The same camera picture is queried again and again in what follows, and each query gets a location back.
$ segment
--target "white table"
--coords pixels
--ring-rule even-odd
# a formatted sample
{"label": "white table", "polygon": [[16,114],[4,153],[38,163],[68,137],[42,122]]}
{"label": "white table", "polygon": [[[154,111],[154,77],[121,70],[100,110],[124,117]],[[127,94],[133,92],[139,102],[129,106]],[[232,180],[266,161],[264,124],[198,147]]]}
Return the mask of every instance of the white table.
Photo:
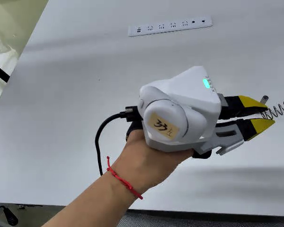
{"label": "white table", "polygon": [[[211,15],[213,27],[127,37]],[[284,0],[50,0],[0,99],[0,202],[66,205],[98,178],[101,122],[139,88],[204,65],[218,92],[284,101]],[[120,154],[129,124],[100,139]],[[284,216],[284,116],[225,156],[189,159],[133,209]]]}

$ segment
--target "green led light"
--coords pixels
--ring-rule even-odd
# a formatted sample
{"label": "green led light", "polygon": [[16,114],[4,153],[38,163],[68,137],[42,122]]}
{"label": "green led light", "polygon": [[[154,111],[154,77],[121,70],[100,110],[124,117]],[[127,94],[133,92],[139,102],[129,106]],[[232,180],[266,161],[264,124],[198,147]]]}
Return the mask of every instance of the green led light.
{"label": "green led light", "polygon": [[207,79],[203,79],[203,83],[204,83],[204,85],[205,85],[206,88],[210,88],[210,85],[209,85]]}

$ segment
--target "handwritten label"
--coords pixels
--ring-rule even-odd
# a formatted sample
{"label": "handwritten label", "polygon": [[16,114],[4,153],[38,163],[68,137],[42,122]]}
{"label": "handwritten label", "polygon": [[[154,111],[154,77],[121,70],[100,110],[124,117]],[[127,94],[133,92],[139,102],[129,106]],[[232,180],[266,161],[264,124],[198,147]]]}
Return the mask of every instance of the handwritten label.
{"label": "handwritten label", "polygon": [[166,121],[156,113],[152,113],[149,121],[147,122],[154,130],[172,140],[179,132],[179,128],[172,123]]}

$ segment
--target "metal spring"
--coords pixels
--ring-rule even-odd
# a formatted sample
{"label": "metal spring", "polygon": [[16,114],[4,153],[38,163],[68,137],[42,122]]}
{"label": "metal spring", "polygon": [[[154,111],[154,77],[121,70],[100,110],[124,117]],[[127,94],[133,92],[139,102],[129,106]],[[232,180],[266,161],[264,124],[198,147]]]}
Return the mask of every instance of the metal spring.
{"label": "metal spring", "polygon": [[278,106],[273,106],[273,110],[270,108],[268,111],[262,112],[261,115],[264,119],[273,119],[274,117],[278,117],[284,114],[284,102],[283,105],[278,104]]}

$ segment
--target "electrical outlet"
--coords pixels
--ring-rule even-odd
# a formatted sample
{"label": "electrical outlet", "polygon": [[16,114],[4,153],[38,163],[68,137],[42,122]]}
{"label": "electrical outlet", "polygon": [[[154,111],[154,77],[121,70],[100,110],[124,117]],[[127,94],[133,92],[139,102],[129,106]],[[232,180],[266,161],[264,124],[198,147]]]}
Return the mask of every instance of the electrical outlet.
{"label": "electrical outlet", "polygon": [[202,27],[210,27],[213,25],[212,18],[195,17],[182,20],[171,20],[160,23],[150,23],[141,26],[129,26],[128,36],[150,35],[164,32],[175,32],[180,30],[188,30]]}

